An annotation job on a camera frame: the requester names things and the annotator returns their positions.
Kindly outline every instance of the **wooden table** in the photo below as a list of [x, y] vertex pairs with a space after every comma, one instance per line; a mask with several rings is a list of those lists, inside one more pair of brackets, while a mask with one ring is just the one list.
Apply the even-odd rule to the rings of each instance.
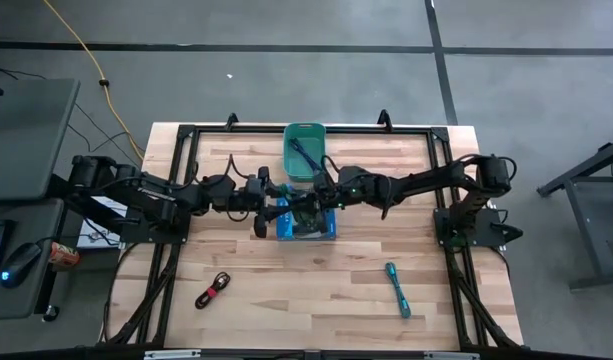
[[[153, 125], [144, 171], [168, 177], [177, 126]], [[473, 127], [449, 127], [449, 134], [455, 158], [478, 152]], [[393, 176], [429, 169], [421, 136], [329, 134], [326, 142], [327, 153], [340, 166], [355, 164]], [[243, 173], [257, 173], [266, 165], [275, 183], [288, 180], [282, 169], [281, 134], [204, 134], [199, 174], [223, 173], [231, 153]], [[237, 176], [233, 179], [243, 185]], [[378, 209], [367, 205], [338, 210], [338, 238], [331, 242], [280, 243], [272, 226], [267, 239], [256, 238], [252, 219], [235, 223], [214, 212], [194, 218], [177, 271], [166, 346], [458, 349], [445, 258], [436, 244], [431, 216], [435, 207], [435, 197], [429, 193], [392, 208], [385, 221]], [[152, 245], [137, 246], [119, 272], [112, 298], [112, 334], [142, 300], [152, 251]], [[384, 272], [388, 261], [398, 268], [412, 308], [410, 319], [399, 315]], [[504, 263], [489, 249], [479, 248], [473, 249], [473, 262], [482, 302], [507, 334], [521, 343]], [[196, 310], [195, 298], [220, 271], [232, 276], [229, 286], [206, 309]], [[472, 312], [469, 306], [465, 311], [474, 341]], [[151, 330], [157, 314], [153, 311]]]

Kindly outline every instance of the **teal screwdriver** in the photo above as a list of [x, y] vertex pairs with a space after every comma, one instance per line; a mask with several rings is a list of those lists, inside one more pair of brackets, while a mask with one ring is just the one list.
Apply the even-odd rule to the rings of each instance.
[[392, 281], [393, 285], [395, 286], [395, 294], [397, 295], [399, 311], [402, 313], [402, 317], [409, 318], [410, 306], [408, 306], [408, 301], [406, 301], [404, 293], [402, 292], [402, 288], [399, 286], [399, 280], [397, 280], [397, 269], [395, 268], [395, 264], [393, 264], [392, 262], [386, 263], [386, 274], [388, 274], [390, 281]]

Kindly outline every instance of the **teal plastic basket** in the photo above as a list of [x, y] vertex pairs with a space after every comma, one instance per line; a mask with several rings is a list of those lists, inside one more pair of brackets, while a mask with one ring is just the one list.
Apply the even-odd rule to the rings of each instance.
[[288, 141], [297, 138], [306, 153], [319, 164], [326, 154], [326, 127], [317, 123], [294, 123], [284, 129], [284, 171], [291, 181], [313, 181], [313, 170]]

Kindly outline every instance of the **gray concrete floor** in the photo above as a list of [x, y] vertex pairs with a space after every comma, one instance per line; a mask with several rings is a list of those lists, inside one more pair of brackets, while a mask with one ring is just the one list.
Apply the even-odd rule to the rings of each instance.
[[[420, 0], [54, 0], [86, 41], [429, 46]], [[445, 46], [613, 47], [613, 0], [435, 0]], [[0, 40], [72, 41], [41, 1], [0, 2]], [[100, 52], [117, 110], [145, 146], [154, 121], [446, 124], [432, 54]], [[592, 274], [563, 193], [537, 186], [613, 141], [613, 57], [447, 56], [459, 124], [474, 125], [482, 152], [519, 163], [501, 199], [525, 236], [508, 250], [525, 343], [613, 357], [613, 289], [571, 294]], [[120, 130], [83, 52], [0, 50], [0, 66], [76, 78], [79, 104], [109, 133]], [[14, 81], [0, 74], [0, 82]], [[75, 111], [71, 124], [104, 138]], [[119, 143], [130, 154], [125, 139]], [[58, 173], [85, 144], [69, 132]], [[111, 146], [98, 152], [119, 161]], [[0, 322], [0, 352], [93, 344], [108, 270], [63, 280], [64, 313]], [[13, 332], [18, 340], [6, 341]]]

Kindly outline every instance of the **yellow cable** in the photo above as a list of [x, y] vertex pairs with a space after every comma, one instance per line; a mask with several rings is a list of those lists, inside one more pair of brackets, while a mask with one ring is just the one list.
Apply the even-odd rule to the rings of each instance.
[[[99, 76], [101, 77], [101, 80], [107, 82], [108, 80], [106, 79], [106, 76], [104, 75], [104, 71], [102, 71], [102, 67], [99, 66], [99, 63], [97, 62], [97, 59], [95, 59], [95, 56], [93, 55], [92, 52], [90, 52], [90, 50], [88, 50], [88, 47], [86, 46], [86, 44], [84, 44], [84, 42], [79, 37], [79, 35], [77, 35], [75, 30], [73, 30], [73, 28], [71, 28], [70, 25], [68, 25], [66, 20], [64, 20], [64, 18], [61, 15], [59, 15], [59, 12], [57, 12], [57, 10], [53, 7], [53, 5], [51, 5], [48, 2], [48, 0], [44, 0], [44, 4], [46, 4], [46, 6], [50, 8], [50, 10], [55, 14], [55, 16], [57, 16], [57, 18], [62, 22], [62, 24], [66, 26], [68, 31], [70, 31], [70, 33], [73, 34], [73, 36], [77, 39], [77, 41], [79, 41], [80, 45], [84, 48], [88, 56], [90, 56], [90, 59], [93, 60], [95, 67], [97, 67], [97, 71], [99, 72]], [[115, 108], [113, 107], [113, 103], [110, 100], [110, 91], [108, 91], [108, 85], [102, 84], [102, 87], [104, 88], [104, 93], [106, 94], [106, 102], [108, 103], [108, 107], [110, 108], [110, 111], [113, 113], [113, 115], [115, 115], [115, 119], [117, 119], [117, 122], [119, 122], [119, 125], [122, 126], [122, 128], [128, 135], [128, 140], [130, 142], [130, 145], [135, 151], [135, 154], [137, 154], [137, 157], [139, 157], [140, 160], [144, 160], [144, 156], [141, 154], [141, 151], [139, 150], [139, 147], [137, 146], [137, 142], [135, 142], [135, 138], [133, 138], [133, 134], [131, 134], [131, 132], [128, 130], [128, 127], [126, 127], [126, 124], [124, 124], [124, 121], [122, 121], [122, 118], [119, 116], [119, 114], [117, 114], [117, 111], [115, 111]]]

